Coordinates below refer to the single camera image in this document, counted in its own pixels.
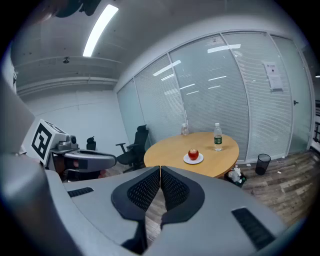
wooden floor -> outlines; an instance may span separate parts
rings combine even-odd
[[[255,164],[250,167],[242,164],[238,167],[247,177],[242,189],[271,208],[288,226],[308,215],[320,181],[320,156],[314,151],[272,160],[262,176],[256,174]],[[127,166],[117,163],[107,170],[107,176],[119,175],[126,168]],[[161,216],[165,212],[165,198],[160,189],[146,212],[149,244],[160,233]]]

wall sign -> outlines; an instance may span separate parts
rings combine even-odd
[[[263,65],[269,79],[271,90],[283,89],[284,86],[282,84],[281,76],[276,63],[271,61],[263,61]]]

window blind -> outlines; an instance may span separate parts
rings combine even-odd
[[[292,40],[278,36],[272,38],[286,67],[292,99],[298,102],[293,106],[294,123],[289,152],[303,152],[308,146],[312,120],[312,101],[306,69]]]
[[[181,134],[185,123],[183,103],[167,55],[156,60],[134,77],[143,117],[151,143]]]
[[[133,79],[117,93],[117,97],[126,134],[130,144],[133,144],[137,127],[145,125]]]
[[[170,57],[173,63],[181,61],[174,70],[189,131],[213,132],[215,123],[220,123],[222,133],[239,146],[238,160],[244,161],[249,138],[247,96],[227,44],[215,35],[182,46],[172,51]]]
[[[274,43],[266,33],[224,33],[242,72],[250,108],[250,138],[247,162],[259,154],[272,158],[285,156],[291,135],[292,103],[284,64]],[[271,91],[263,62],[275,62],[283,89]]]

white plate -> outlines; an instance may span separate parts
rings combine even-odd
[[[199,164],[204,160],[204,155],[199,153],[198,158],[196,160],[191,160],[190,157],[188,156],[188,154],[186,154],[183,157],[183,161],[185,161],[187,164],[190,165],[195,165],[195,164]]]

chair headrest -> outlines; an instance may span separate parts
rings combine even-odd
[[[95,136],[88,138],[88,139],[86,140],[86,143],[94,143],[94,142],[95,142],[94,137],[95,137]]]
[[[136,129],[138,132],[142,132],[142,131],[145,131],[147,128],[146,128],[146,124],[145,125],[140,125],[138,126],[138,128]]]

